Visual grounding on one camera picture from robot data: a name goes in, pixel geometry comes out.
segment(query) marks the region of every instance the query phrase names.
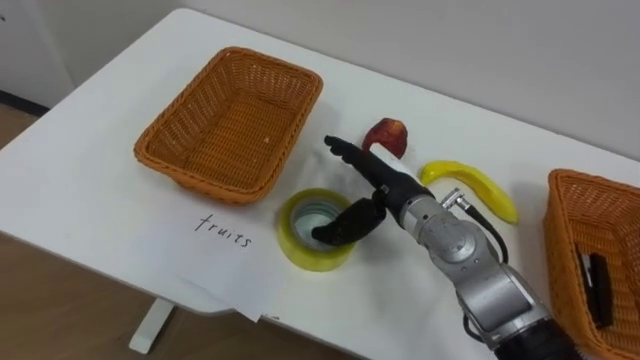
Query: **table leg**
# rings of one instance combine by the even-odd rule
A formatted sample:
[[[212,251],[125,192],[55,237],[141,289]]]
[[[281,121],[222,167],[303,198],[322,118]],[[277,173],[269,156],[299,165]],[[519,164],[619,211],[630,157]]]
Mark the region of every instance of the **table leg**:
[[[162,330],[174,305],[166,300],[156,299],[144,319],[133,334],[129,349],[146,354],[151,349],[156,336]]]

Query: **basket rim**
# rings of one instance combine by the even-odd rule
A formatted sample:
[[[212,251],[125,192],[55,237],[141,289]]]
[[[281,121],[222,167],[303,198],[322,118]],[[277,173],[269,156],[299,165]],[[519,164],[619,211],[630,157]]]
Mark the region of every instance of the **basket rim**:
[[[569,216],[567,214],[567,211],[564,210],[566,209],[564,205],[564,196],[559,190],[561,183],[568,179],[579,179],[591,184],[606,185],[613,188],[617,192],[624,192],[627,194],[632,193],[633,195],[640,196],[640,189],[637,189],[628,184],[607,179],[602,176],[591,175],[571,169],[552,170],[549,173],[548,177],[549,205],[551,206],[551,203],[556,202],[559,206],[559,211],[557,212],[558,215],[555,221],[557,222],[557,225],[559,227],[559,232],[565,235],[562,237],[565,239],[569,239],[568,241],[571,242],[570,245],[574,245],[573,230],[571,228],[571,225],[569,224]],[[572,281],[570,281],[572,291],[565,291],[565,293],[569,294],[568,296],[572,299],[572,302],[574,302],[574,304],[575,301],[579,302],[578,309],[580,309],[583,316],[573,316],[573,319],[577,324],[579,324],[579,328],[583,333],[583,336],[586,336],[588,338],[588,343],[585,345],[601,356],[610,357],[611,355],[614,355],[619,359],[635,359],[637,356],[636,354],[609,345],[600,335],[600,332],[596,329],[593,320],[591,320],[591,314],[588,312],[587,298],[583,290],[584,284],[580,272],[580,264],[578,263],[575,246],[570,246],[570,252],[571,254],[568,254],[568,256],[571,266],[569,267],[570,274],[568,274],[568,276],[572,279]]]
[[[157,156],[152,156],[148,152],[148,146],[157,128],[166,124],[166,122],[171,119],[171,115],[173,115],[173,113],[180,106],[184,104],[184,102],[189,97],[189,95],[191,95],[194,91],[198,89],[198,87],[205,80],[207,75],[211,71],[213,71],[223,60],[225,60],[228,54],[232,54],[232,53],[245,54],[252,57],[261,58],[273,63],[277,63],[280,66],[285,66],[301,74],[304,74],[309,78],[312,84],[310,96],[308,96],[306,101],[301,106],[301,110],[299,111],[298,114],[296,114],[296,118],[294,119],[294,121],[292,121],[292,124],[299,121],[304,122],[304,119],[301,119],[301,118],[304,118],[303,114],[307,114],[307,116],[310,114],[311,109],[315,104],[315,102],[317,101],[317,99],[319,98],[322,92],[322,88],[324,86],[322,77],[320,77],[320,75],[318,75],[316,72],[312,70],[306,69],[299,65],[292,64],[290,62],[287,62],[282,59],[278,59],[270,55],[260,53],[252,49],[239,47],[239,46],[228,46],[219,50],[216,53],[216,55],[209,60],[209,62],[195,75],[195,77],[176,96],[176,98],[174,98],[169,103],[169,105],[147,126],[147,128],[143,131],[143,133],[140,135],[140,137],[138,138],[138,140],[134,145],[134,156],[138,159],[138,161],[140,161],[144,165],[160,173],[168,175],[169,177],[173,178],[176,181],[177,181],[176,179],[177,177],[181,177],[181,178],[188,177],[190,178],[190,180],[195,181],[200,185],[204,185],[209,189],[216,189],[216,192],[222,193],[221,194],[222,197],[224,197],[225,194],[251,196],[253,194],[262,192],[265,188],[271,187],[275,182],[276,180],[275,178],[277,178],[277,175],[280,174],[279,168],[282,168],[284,166],[284,164],[280,164],[284,160],[282,158],[286,157],[286,155],[289,153],[287,149],[291,148],[292,143],[295,143],[295,141],[297,140],[297,136],[292,136],[291,134],[291,132],[294,131],[294,127],[293,126],[290,127],[287,130],[287,133],[283,136],[286,139],[285,140],[286,142],[273,152],[273,157],[275,157],[276,159],[268,161],[266,163],[268,168],[264,170],[262,173],[268,174],[268,176],[259,178],[258,181],[256,181],[256,184],[250,188],[241,188],[241,187],[231,186],[231,185],[213,181],[201,175],[186,171],[181,167],[169,164],[168,162],[162,160]]]

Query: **white table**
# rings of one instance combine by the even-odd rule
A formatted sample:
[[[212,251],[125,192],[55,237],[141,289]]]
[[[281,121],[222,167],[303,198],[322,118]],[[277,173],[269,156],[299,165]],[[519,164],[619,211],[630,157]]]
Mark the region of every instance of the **white table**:
[[[0,230],[166,299],[152,311],[157,316],[141,327],[150,333],[149,341],[171,304],[205,315],[227,310],[168,269],[146,266],[131,244],[162,209],[195,201],[138,164],[133,144],[194,74],[228,45],[313,69],[325,82],[278,184],[264,201],[247,208],[250,216],[272,217],[297,189],[357,188],[362,180],[331,159],[322,136],[332,133],[357,142],[380,118],[402,119],[410,133],[404,158],[408,166],[418,169],[436,159],[472,164],[514,198],[521,217],[517,227],[499,221],[474,196],[470,200],[506,239],[514,267],[548,298],[541,233],[548,172],[568,167],[640,184],[635,161],[177,10],[0,151]],[[317,176],[319,164],[324,165],[322,176]],[[432,189],[441,197],[455,185],[445,180]],[[365,193],[363,188],[345,195],[355,199]],[[363,357],[492,358],[464,334],[453,290],[426,252],[390,220],[359,244],[342,268],[329,274],[300,271],[277,300],[267,314],[273,321]]]

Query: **wooden floor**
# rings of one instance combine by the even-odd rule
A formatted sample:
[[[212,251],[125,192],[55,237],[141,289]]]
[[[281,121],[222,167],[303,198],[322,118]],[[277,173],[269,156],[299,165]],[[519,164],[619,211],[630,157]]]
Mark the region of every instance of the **wooden floor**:
[[[33,121],[0,104],[0,148]],[[149,355],[137,354],[127,345],[150,296],[1,234],[0,287],[2,360],[353,359],[237,314],[207,318],[182,310]]]

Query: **white wall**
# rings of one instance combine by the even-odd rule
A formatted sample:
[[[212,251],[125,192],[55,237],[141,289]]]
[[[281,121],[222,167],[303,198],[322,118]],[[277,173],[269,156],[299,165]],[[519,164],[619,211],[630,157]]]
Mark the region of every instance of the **white wall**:
[[[53,106],[74,84],[31,0],[0,0],[0,90]]]
[[[187,6],[640,159],[637,0],[39,1],[78,82]]]

